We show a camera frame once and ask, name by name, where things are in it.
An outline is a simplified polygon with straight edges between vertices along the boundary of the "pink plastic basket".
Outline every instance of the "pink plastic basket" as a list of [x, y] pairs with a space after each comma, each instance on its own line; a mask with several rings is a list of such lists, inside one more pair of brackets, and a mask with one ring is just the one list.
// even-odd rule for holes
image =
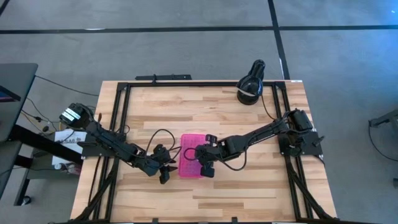
[[[189, 161], [184, 157], [184, 152], [188, 148], [196, 148], [198, 145], [206, 143], [206, 136], [204, 134], [183, 134], [181, 135], [181, 152], [180, 162], [178, 167], [178, 174], [183, 178], [201, 178], [201, 165], [198, 161]], [[188, 150], [186, 153], [188, 158], [195, 157], [195, 150]]]

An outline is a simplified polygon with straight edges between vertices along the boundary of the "wooden tabletop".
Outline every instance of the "wooden tabletop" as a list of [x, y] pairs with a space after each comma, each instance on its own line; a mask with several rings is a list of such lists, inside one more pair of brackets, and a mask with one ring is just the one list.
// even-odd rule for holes
[[[109, 127], [111, 120], [116, 85], [114, 81], [102, 84], [96, 114], [103, 114], [104, 128]], [[290, 107], [305, 110], [312, 119], [303, 83], [286, 81], [286, 87]], [[264, 87], [263, 96], [271, 116], [276, 117], [271, 88]], [[174, 134], [178, 146], [185, 133], [213, 134], [221, 139], [246, 134], [270, 122], [262, 103], [242, 105], [236, 99], [235, 87], [134, 87], [127, 112], [126, 124], [131, 128], [127, 142], [145, 148], [153, 133], [164, 128]], [[149, 149], [156, 144], [170, 147], [172, 138], [161, 132]], [[228, 163], [241, 167], [243, 160], [241, 156]], [[309, 191], [327, 213], [335, 216], [323, 164], [313, 156], [302, 156], [302, 160]], [[87, 206], [96, 161], [96, 157], [84, 161], [71, 218]], [[215, 171], [212, 179], [182, 179], [175, 171], [162, 185], [159, 175], [148, 177], [121, 162], [111, 221], [151, 222], [152, 218], [159, 218], [160, 222], [230, 222], [231, 217], [247, 222], [295, 220], [285, 161], [279, 154], [277, 138], [251, 146], [244, 170], [232, 171], [216, 162]], [[299, 189], [297, 192], [304, 217], [302, 194]], [[104, 210], [102, 203], [100, 217]]]

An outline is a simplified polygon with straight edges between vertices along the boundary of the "white label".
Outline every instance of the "white label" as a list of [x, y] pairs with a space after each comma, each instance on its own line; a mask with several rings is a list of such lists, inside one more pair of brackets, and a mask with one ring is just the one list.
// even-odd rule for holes
[[67, 108], [66, 111], [74, 116], [76, 119], [80, 119], [80, 115], [76, 114], [73, 110]]
[[70, 114], [68, 114], [66, 111], [64, 111], [62, 113], [62, 115], [64, 115], [64, 117], [68, 118], [70, 121], [73, 121], [75, 118], [72, 117]]

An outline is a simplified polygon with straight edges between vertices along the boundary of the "black desk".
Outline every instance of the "black desk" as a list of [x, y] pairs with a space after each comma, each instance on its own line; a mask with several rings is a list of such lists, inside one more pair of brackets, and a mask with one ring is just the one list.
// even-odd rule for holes
[[[17, 118], [33, 84], [37, 67], [37, 64], [34, 63], [0, 64], [0, 85], [21, 98], [20, 101], [0, 103], [0, 198], [14, 165], [28, 169], [43, 169], [43, 167], [49, 169], [52, 167], [51, 162], [48, 163], [44, 160], [47, 158], [46, 161], [50, 161], [52, 155], [80, 165], [83, 163], [79, 153], [16, 125]], [[28, 144], [34, 147], [35, 151], [40, 149], [50, 155], [38, 158], [20, 156], [18, 153], [22, 144]], [[29, 172], [29, 170], [26, 170], [14, 205], [22, 205], [30, 179], [38, 179], [39, 173], [42, 176], [53, 176], [54, 172], [56, 171]]]

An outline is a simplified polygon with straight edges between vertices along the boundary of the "black desk lamp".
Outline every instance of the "black desk lamp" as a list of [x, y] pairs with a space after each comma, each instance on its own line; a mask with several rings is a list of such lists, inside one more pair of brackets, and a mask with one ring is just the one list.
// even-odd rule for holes
[[238, 100], [244, 105], [253, 105], [262, 95], [262, 80], [266, 64], [262, 60], [253, 63], [248, 75], [240, 79], [236, 87], [239, 89]]

